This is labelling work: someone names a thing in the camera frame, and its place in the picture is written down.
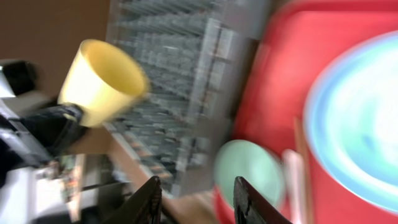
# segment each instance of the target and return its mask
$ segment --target dish rack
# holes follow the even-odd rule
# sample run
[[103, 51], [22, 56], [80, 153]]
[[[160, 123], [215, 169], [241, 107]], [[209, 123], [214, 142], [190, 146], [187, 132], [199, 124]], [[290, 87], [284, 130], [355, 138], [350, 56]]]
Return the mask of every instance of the dish rack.
[[[247, 20], [242, 13], [246, 8], [238, 2], [111, 3], [107, 41], [141, 65], [149, 77], [151, 91], [143, 102], [105, 126], [141, 163], [148, 176], [160, 177], [163, 190], [170, 196], [211, 187], [213, 159], [227, 139], [233, 120], [232, 101], [239, 98], [236, 95], [244, 80], [243, 63], [236, 63], [239, 57], [231, 56], [231, 50], [234, 42], [240, 41], [240, 46], [245, 47], [245, 41], [252, 40], [240, 35], [241, 30], [233, 30], [234, 24], [223, 22], [232, 20], [228, 18], [231, 11], [241, 12], [238, 15]], [[228, 72], [233, 78], [225, 82]], [[227, 97], [222, 96], [220, 92], [228, 84], [227, 89], [231, 89], [224, 91]], [[216, 133], [209, 136], [212, 130]]]

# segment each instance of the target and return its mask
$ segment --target blue plate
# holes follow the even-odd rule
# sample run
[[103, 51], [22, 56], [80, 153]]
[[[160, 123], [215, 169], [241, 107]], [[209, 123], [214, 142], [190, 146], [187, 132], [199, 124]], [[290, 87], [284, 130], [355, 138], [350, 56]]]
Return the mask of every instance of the blue plate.
[[398, 32], [338, 57], [305, 105], [312, 152], [341, 185], [398, 213]]

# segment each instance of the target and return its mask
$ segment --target light green plate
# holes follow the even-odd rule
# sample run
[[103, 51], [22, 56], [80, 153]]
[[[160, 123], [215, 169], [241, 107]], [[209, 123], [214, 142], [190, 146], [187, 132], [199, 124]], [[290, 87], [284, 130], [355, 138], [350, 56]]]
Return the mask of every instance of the light green plate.
[[235, 177], [244, 177], [267, 201], [278, 208], [285, 194], [281, 165], [264, 148], [244, 140], [221, 147], [215, 162], [215, 182], [233, 207]]

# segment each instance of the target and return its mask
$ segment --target metal rack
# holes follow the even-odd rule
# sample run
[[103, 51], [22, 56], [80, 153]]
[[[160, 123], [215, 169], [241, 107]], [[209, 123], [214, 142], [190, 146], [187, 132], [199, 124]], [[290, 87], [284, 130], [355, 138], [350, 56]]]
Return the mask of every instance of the metal rack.
[[[111, 5], [107, 41], [140, 63], [152, 89], [146, 101], [106, 127], [149, 176], [160, 177], [169, 195], [211, 187], [213, 158], [228, 136], [242, 71], [251, 64], [245, 57], [253, 38], [225, 22], [231, 20], [231, 11], [247, 20], [247, 5], [238, 2], [141, 0]], [[252, 8], [266, 3], [249, 2]], [[193, 180], [200, 183], [184, 184]]]

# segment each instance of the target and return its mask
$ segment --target wall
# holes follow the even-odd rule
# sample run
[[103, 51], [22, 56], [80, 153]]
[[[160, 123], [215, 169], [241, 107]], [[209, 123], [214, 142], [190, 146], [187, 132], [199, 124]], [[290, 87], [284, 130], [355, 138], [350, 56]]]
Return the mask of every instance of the wall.
[[109, 0], [0, 1], [0, 58], [23, 58], [44, 73], [39, 88], [60, 91], [80, 42], [104, 40]]

